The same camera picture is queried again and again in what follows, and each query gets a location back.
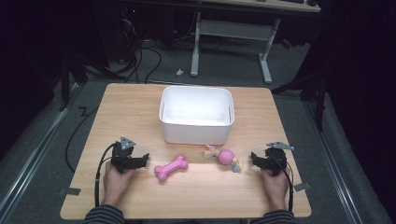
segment desk leg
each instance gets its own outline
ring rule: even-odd
[[[195,25],[195,45],[194,52],[192,53],[191,63],[191,76],[198,76],[198,65],[199,65],[199,37],[201,33],[201,12],[197,12],[197,22]]]
[[[264,76],[264,82],[266,84],[272,83],[270,70],[268,69],[267,57],[270,52],[271,46],[274,42],[274,38],[275,38],[277,27],[279,26],[279,23],[280,23],[280,19],[276,19],[274,22],[274,25],[272,26],[270,34],[268,36],[265,51],[264,51],[264,53],[259,54],[260,64],[262,65],[262,75]]]

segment white desk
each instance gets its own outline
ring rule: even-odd
[[[243,7],[262,7],[271,8],[277,10],[293,10],[301,12],[320,12],[320,7],[311,7],[306,2],[303,4],[290,3],[279,0],[266,0],[265,2],[259,2],[257,0],[204,0],[208,3],[221,3],[221,4],[233,4]],[[228,21],[212,21],[202,20],[201,12],[197,13],[197,21],[195,28],[195,45],[192,53],[191,62],[191,76],[198,76],[199,67],[199,41],[201,35],[218,35],[235,38],[255,39],[266,41],[263,53],[259,53],[259,61],[262,66],[262,75],[264,81],[267,84],[272,83],[271,74],[268,69],[267,57],[270,52],[271,46],[276,36],[276,31],[280,19],[276,19],[272,26],[263,26],[247,23],[228,22]]]

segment hand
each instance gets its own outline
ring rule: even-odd
[[[262,169],[262,178],[264,178],[265,193],[270,200],[270,211],[286,210],[285,196],[289,189],[289,180],[286,178],[285,173],[281,171],[279,175],[271,176],[267,170]]]
[[[134,172],[135,169],[125,170],[124,174],[120,174],[117,168],[108,161],[106,163],[106,173],[103,177],[105,198],[102,200],[102,204],[109,204],[117,207],[123,193],[128,188]]]

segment white plastic bin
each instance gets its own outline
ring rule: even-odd
[[[222,88],[167,87],[160,120],[168,143],[222,145],[235,120],[233,97]]]

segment pink ball toy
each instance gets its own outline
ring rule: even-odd
[[[223,165],[230,165],[233,163],[233,153],[228,149],[222,149],[219,154],[219,162]]]
[[[242,163],[233,155],[229,149],[215,149],[210,145],[206,145],[208,151],[205,152],[205,158],[208,160],[212,157],[218,157],[221,165],[232,165],[233,172],[240,172]]]

